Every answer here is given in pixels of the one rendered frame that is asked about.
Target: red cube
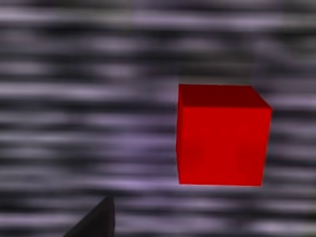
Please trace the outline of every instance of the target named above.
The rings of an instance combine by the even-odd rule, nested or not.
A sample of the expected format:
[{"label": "red cube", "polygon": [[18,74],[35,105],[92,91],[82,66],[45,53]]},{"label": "red cube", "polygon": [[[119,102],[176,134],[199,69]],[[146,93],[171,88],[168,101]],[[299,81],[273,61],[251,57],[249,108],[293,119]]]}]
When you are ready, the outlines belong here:
[{"label": "red cube", "polygon": [[248,85],[180,84],[180,184],[260,186],[272,108]]}]

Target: blurred striped background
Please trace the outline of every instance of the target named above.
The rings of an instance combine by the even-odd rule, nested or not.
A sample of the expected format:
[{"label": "blurred striped background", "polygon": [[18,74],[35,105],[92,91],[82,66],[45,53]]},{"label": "blurred striped background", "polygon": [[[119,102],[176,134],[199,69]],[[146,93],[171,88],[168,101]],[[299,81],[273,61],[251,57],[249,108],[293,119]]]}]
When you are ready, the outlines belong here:
[{"label": "blurred striped background", "polygon": [[[316,235],[316,1],[1,0],[0,236],[61,237],[104,196],[117,237]],[[253,78],[264,185],[179,186],[179,77]]]}]

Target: cube's side face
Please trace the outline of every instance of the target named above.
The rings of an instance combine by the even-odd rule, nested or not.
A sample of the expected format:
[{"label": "cube's side face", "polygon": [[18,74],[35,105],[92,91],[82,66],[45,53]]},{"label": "cube's side face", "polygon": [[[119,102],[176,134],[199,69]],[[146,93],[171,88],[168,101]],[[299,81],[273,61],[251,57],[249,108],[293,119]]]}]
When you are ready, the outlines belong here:
[{"label": "cube's side face", "polygon": [[178,111],[180,184],[262,183],[270,108],[185,107]]}]

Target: red block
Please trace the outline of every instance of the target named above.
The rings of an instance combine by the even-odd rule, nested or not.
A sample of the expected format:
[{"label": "red block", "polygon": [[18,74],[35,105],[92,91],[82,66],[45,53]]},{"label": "red block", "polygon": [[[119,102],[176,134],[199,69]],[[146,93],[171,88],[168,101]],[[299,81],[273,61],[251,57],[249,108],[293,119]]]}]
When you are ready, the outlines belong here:
[{"label": "red block", "polygon": [[180,84],[180,184],[262,184],[272,108],[252,86]]}]

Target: black triangular object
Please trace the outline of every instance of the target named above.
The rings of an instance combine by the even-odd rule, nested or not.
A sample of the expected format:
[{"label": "black triangular object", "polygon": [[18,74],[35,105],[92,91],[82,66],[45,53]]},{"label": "black triangular object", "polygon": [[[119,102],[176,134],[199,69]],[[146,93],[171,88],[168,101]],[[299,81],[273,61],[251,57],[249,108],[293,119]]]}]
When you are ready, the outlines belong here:
[{"label": "black triangular object", "polygon": [[106,197],[64,237],[114,237],[114,228],[114,199]]}]

